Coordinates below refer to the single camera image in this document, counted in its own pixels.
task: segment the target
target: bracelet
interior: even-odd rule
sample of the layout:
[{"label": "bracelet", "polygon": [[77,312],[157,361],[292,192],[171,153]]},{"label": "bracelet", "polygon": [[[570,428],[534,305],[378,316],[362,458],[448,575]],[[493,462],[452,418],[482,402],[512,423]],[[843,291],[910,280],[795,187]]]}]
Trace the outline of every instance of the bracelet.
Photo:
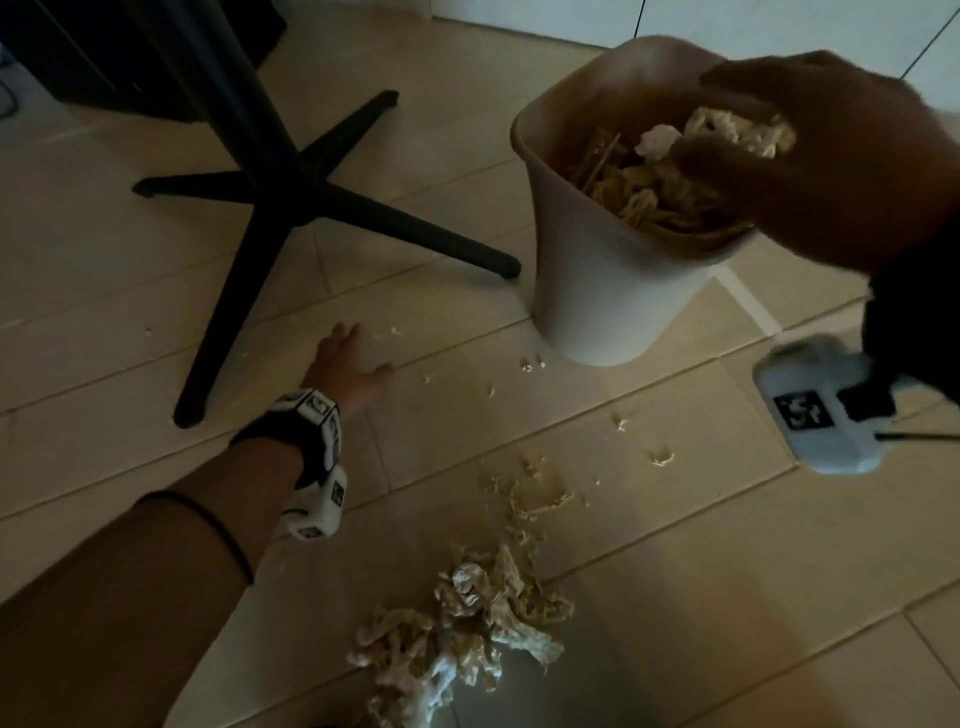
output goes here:
[{"label": "bracelet", "polygon": [[145,500],[172,500],[175,503],[186,506],[204,519],[204,521],[217,532],[217,535],[220,536],[220,539],[224,542],[224,546],[227,547],[233,560],[237,563],[237,566],[240,567],[240,571],[243,572],[247,583],[253,584],[253,569],[250,566],[250,560],[247,558],[247,554],[243,552],[237,540],[233,538],[233,534],[228,531],[220,519],[210,513],[204,506],[200,505],[200,503],[193,498],[185,496],[183,493],[177,493],[176,491],[151,491],[145,496],[138,498],[133,505],[137,506]]}]

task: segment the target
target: sleeve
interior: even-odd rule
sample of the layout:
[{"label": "sleeve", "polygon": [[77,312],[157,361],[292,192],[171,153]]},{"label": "sleeve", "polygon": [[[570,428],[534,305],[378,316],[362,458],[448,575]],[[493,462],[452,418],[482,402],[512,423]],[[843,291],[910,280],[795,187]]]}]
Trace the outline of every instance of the sleeve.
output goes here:
[{"label": "sleeve", "polygon": [[871,280],[863,351],[960,403],[960,216]]}]

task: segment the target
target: cabinet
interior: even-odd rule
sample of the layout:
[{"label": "cabinet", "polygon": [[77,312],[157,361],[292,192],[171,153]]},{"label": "cabinet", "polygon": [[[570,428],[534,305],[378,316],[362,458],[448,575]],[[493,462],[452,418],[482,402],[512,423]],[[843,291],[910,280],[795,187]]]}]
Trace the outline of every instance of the cabinet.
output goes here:
[{"label": "cabinet", "polygon": [[646,0],[637,34],[683,37],[734,59],[828,48],[899,76],[958,6],[957,0]]},{"label": "cabinet", "polygon": [[906,80],[932,107],[960,111],[960,15],[930,44]]},{"label": "cabinet", "polygon": [[634,36],[643,0],[431,0],[436,17],[613,48]]}]

